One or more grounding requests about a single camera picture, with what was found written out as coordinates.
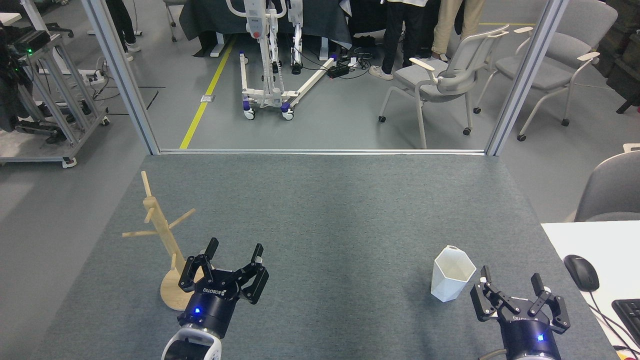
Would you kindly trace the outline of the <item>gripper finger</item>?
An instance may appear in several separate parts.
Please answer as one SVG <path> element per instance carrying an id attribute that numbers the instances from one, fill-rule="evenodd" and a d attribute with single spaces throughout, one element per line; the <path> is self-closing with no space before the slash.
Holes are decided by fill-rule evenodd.
<path id="1" fill-rule="evenodd" d="M 203 277 L 206 284 L 212 284 L 215 280 L 213 271 L 214 267 L 211 264 L 211 260 L 217 251 L 219 241 L 217 238 L 212 237 L 204 253 L 197 256 L 189 256 L 185 262 L 185 266 L 182 271 L 182 275 L 178 280 L 178 286 L 185 292 L 195 291 L 195 276 L 198 269 L 202 270 Z"/>
<path id="2" fill-rule="evenodd" d="M 570 328 L 569 313 L 565 299 L 562 296 L 554 295 L 550 289 L 544 286 L 539 273 L 531 276 L 531 284 L 533 286 L 537 299 L 533 301 L 530 307 L 530 316 L 535 317 L 544 305 L 551 309 L 552 319 L 550 328 L 553 332 L 562 335 Z"/>
<path id="3" fill-rule="evenodd" d="M 262 264 L 263 245 L 255 246 L 249 264 L 235 272 L 235 283 L 238 286 L 238 297 L 256 305 L 269 279 L 269 273 Z"/>
<path id="4" fill-rule="evenodd" d="M 499 312 L 501 306 L 505 306 L 515 315 L 515 303 L 504 292 L 492 285 L 489 267 L 483 266 L 480 275 L 480 282 L 476 283 L 470 291 L 478 321 L 489 321 L 494 313 Z"/>

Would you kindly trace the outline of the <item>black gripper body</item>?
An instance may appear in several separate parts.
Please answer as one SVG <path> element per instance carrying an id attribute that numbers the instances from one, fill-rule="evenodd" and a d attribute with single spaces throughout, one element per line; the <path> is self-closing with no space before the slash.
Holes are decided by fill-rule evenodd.
<path id="1" fill-rule="evenodd" d="M 239 300 L 240 281 L 244 273 L 241 269 L 235 272 L 215 269 L 213 281 L 203 277 L 195 284 L 194 294 L 184 312 L 177 317 L 180 326 L 193 325 L 211 331 L 222 339 L 226 336 L 236 303 Z"/>
<path id="2" fill-rule="evenodd" d="M 541 300 L 530 301 L 510 296 L 496 298 L 498 323 L 506 354 L 559 354 L 553 331 L 561 326 L 551 326 L 549 317 L 539 310 L 530 315 L 528 310 L 542 305 Z"/>

